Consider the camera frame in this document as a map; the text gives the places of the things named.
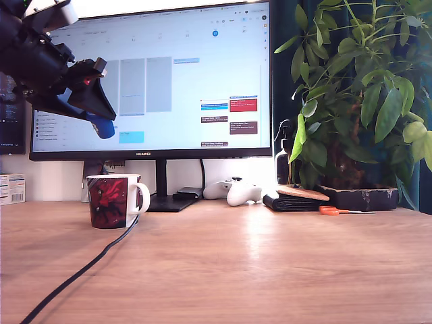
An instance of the mug handle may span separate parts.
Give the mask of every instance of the mug handle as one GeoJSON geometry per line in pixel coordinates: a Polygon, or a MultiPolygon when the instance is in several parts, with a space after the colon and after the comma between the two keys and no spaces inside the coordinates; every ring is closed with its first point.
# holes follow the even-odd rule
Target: mug handle
{"type": "Polygon", "coordinates": [[[137,214],[144,213],[145,211],[147,211],[147,209],[149,209],[149,206],[150,206],[150,192],[149,192],[149,189],[144,184],[141,184],[141,183],[130,184],[129,188],[133,188],[133,187],[136,187],[136,188],[140,189],[140,191],[141,191],[142,206],[141,206],[141,208],[139,208],[139,207],[131,207],[130,206],[130,210],[128,211],[128,214],[137,215],[137,214]]]}

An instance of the white box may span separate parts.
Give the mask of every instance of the white box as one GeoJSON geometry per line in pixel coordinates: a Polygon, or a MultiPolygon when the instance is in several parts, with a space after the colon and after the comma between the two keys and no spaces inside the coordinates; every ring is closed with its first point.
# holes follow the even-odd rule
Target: white box
{"type": "Polygon", "coordinates": [[[26,201],[26,180],[24,174],[0,175],[0,206],[26,201]]]}

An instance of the dark plant pot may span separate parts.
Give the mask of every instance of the dark plant pot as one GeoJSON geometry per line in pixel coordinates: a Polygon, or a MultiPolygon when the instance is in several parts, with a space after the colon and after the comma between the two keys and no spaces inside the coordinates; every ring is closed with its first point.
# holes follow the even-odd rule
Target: dark plant pot
{"type": "Polygon", "coordinates": [[[317,186],[330,197],[329,205],[351,211],[390,211],[398,206],[398,189],[333,189],[317,186]]]}

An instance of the desk surface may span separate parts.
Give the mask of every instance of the desk surface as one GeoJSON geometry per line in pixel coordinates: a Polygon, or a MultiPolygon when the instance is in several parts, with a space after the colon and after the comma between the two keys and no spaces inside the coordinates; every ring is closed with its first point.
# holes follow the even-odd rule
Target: desk surface
{"type": "MultiPolygon", "coordinates": [[[[1,208],[1,323],[122,229],[79,202],[1,208]]],[[[432,217],[272,213],[202,201],[147,213],[33,323],[432,323],[432,217]]]]}

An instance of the white wall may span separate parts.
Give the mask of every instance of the white wall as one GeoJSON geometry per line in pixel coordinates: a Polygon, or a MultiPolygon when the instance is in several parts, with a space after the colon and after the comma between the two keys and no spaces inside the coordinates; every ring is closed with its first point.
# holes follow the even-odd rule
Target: white wall
{"type": "MultiPolygon", "coordinates": [[[[33,7],[42,9],[53,1],[34,0],[33,7]]],[[[101,16],[125,12],[190,7],[210,3],[223,3],[221,0],[158,0],[158,1],[104,1],[73,0],[78,16],[101,16]]],[[[31,110],[27,108],[26,141],[30,150],[31,110]]],[[[32,162],[27,155],[11,155],[1,158],[1,171],[25,173],[27,200],[80,200],[83,162],[32,162]]],[[[205,160],[207,183],[227,180],[237,176],[264,187],[274,183],[273,159],[219,159],[205,160]]],[[[139,173],[142,182],[150,192],[156,188],[154,161],[126,161],[127,173],[139,173]]],[[[184,186],[201,186],[199,161],[168,161],[168,193],[184,186]]]]}

